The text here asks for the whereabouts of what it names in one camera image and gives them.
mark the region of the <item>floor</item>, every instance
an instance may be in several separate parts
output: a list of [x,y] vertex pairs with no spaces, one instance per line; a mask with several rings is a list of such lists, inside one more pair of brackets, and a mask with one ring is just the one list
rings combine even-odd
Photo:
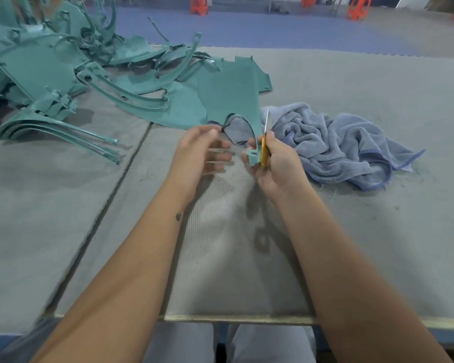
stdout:
[[330,7],[301,9],[285,3],[290,14],[267,14],[265,1],[213,0],[206,17],[189,14],[189,0],[136,0],[133,6],[117,0],[117,30],[162,43],[147,20],[151,16],[174,43],[189,41],[194,31],[202,45],[250,48],[310,48],[348,52],[454,58],[454,21],[432,11],[375,8],[364,22],[337,17]]

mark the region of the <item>crumpled cloth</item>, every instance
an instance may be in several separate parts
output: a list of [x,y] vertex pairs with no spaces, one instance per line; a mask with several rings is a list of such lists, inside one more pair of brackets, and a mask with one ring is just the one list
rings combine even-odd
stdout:
[[[412,171],[411,163],[425,152],[413,152],[356,115],[331,118],[315,114],[306,103],[293,103],[262,108],[263,121],[267,109],[275,137],[296,150],[305,172],[321,184],[348,181],[362,191],[375,190],[390,181],[394,170]],[[224,132],[236,145],[253,136],[240,115],[229,117]]]

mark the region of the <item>human arm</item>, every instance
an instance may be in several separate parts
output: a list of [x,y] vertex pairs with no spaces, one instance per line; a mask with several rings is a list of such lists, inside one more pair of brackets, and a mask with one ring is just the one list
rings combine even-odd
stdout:
[[[250,146],[255,146],[252,139]],[[268,134],[269,168],[246,168],[278,209],[317,318],[339,362],[450,362],[413,311],[344,234],[297,153]]]
[[165,182],[113,256],[79,296],[32,363],[140,362],[163,300],[183,212],[202,174],[229,161],[219,126],[190,129]]

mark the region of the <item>gray pants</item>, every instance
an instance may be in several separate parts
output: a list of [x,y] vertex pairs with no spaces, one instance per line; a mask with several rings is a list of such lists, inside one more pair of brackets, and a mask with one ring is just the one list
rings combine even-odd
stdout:
[[[143,363],[213,363],[214,344],[212,324],[161,322]],[[310,327],[231,325],[226,349],[230,363],[316,363]]]

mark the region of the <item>human hand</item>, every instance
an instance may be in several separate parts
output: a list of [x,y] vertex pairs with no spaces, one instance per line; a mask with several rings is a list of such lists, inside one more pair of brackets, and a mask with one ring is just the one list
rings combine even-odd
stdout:
[[[263,135],[259,135],[258,144]],[[247,142],[248,149],[256,148],[254,138]],[[257,180],[267,198],[278,205],[283,199],[289,200],[296,196],[300,187],[311,185],[306,177],[301,160],[296,151],[274,137],[274,133],[269,131],[266,137],[266,145],[271,152],[268,158],[267,168],[263,169],[259,164],[251,167],[245,151],[242,152],[242,161],[247,171]]]
[[202,175],[224,170],[223,163],[211,162],[232,160],[232,153],[226,152],[230,142],[217,138],[221,129],[218,125],[194,126],[178,142],[165,184],[178,192],[183,207],[194,199]]

